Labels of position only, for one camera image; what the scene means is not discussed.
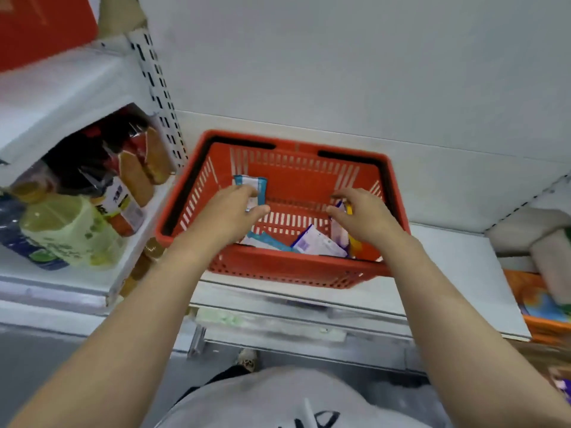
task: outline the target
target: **right hand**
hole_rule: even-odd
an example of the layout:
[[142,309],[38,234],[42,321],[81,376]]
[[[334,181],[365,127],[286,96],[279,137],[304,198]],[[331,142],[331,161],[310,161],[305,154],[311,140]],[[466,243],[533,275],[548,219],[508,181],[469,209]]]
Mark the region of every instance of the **right hand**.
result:
[[332,205],[325,211],[355,239],[368,242],[381,251],[386,243],[406,235],[384,201],[365,189],[344,188],[332,197],[347,198],[351,203],[353,215]]

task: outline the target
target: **left hand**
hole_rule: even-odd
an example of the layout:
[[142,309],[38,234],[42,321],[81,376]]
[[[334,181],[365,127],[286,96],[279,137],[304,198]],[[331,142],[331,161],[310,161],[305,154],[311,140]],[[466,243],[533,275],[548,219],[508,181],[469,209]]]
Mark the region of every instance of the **left hand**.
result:
[[269,213],[269,205],[259,205],[246,211],[246,203],[258,192],[253,186],[233,185],[218,191],[182,237],[199,237],[202,246],[212,246],[216,252],[226,245],[240,241],[252,226]]

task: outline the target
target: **shoe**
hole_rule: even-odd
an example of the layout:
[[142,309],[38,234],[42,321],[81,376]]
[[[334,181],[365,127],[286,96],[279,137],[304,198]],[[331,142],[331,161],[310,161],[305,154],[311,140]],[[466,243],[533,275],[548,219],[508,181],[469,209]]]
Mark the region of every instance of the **shoe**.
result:
[[258,367],[258,352],[254,349],[242,349],[238,354],[237,365],[241,365],[253,373]]

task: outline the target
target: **bottle cap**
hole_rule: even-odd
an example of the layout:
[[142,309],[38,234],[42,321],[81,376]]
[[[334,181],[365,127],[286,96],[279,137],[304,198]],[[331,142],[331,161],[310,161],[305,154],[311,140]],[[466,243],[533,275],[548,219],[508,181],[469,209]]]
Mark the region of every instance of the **bottle cap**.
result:
[[11,188],[10,192],[12,195],[16,196],[18,200],[30,204],[42,201],[47,194],[46,187],[42,186],[37,181],[20,183]]

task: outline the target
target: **red shopping basket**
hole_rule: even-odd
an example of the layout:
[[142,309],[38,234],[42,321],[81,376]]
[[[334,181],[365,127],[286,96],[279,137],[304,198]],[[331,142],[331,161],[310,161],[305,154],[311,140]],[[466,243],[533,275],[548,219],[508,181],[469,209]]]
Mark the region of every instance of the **red shopping basket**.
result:
[[[210,198],[233,183],[235,174],[266,177],[271,212],[252,230],[292,244],[310,224],[330,235],[325,207],[333,191],[349,186],[381,197],[400,225],[408,220],[389,158],[379,153],[209,130],[175,185],[156,230],[165,247],[186,230]],[[375,276],[390,276],[380,253],[363,244],[357,259],[227,246],[211,272],[317,287],[349,288]]]

